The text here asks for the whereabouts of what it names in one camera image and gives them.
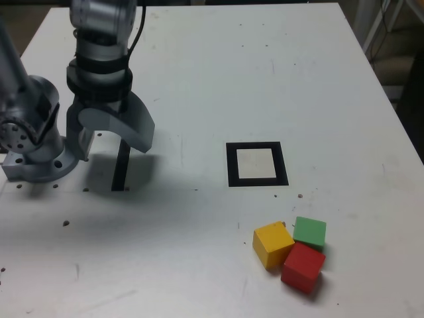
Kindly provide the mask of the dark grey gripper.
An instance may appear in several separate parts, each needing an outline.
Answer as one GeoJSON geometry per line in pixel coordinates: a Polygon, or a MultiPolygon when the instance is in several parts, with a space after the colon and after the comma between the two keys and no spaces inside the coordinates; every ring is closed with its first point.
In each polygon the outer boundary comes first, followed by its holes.
{"type": "Polygon", "coordinates": [[[88,159],[93,131],[115,133],[130,147],[147,153],[152,147],[154,129],[146,105],[133,92],[119,99],[96,93],[75,95],[66,113],[66,140],[82,161],[88,159]]]}

